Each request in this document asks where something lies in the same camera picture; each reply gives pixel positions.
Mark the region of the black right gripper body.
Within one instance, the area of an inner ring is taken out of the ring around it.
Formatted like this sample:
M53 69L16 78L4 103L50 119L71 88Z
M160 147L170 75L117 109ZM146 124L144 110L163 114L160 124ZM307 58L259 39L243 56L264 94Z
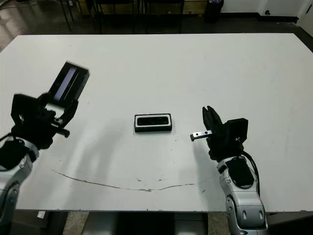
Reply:
M214 134L211 130L190 134L191 141L203 138L206 139L210 159L220 162L226 158L242 155L244 151L245 128L223 126L219 134Z

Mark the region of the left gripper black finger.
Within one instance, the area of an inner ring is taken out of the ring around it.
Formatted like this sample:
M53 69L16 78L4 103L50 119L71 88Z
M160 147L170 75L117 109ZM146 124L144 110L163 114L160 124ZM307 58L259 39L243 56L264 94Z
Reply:
M78 107L78 100L73 100L60 116L60 127L64 128L74 117Z
M40 107L45 108L51 102L51 94L43 93L37 98L37 103Z

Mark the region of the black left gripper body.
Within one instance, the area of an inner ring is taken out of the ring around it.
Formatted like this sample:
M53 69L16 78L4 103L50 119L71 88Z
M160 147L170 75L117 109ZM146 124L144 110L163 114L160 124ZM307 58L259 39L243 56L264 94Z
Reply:
M48 149L53 143L55 134L66 138L70 132L60 127L60 117L56 112L42 107L14 110L11 112L14 136L33 143L38 149Z

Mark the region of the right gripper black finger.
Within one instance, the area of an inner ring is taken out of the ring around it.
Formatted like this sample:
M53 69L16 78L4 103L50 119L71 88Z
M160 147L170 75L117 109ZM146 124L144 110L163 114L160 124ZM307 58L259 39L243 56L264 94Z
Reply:
M214 134L219 134L223 128L222 120L218 113L211 106L207 106L207 109L210 130Z
M206 130L211 130L211 107L203 107L202 108L202 118L203 118L203 123L206 128Z

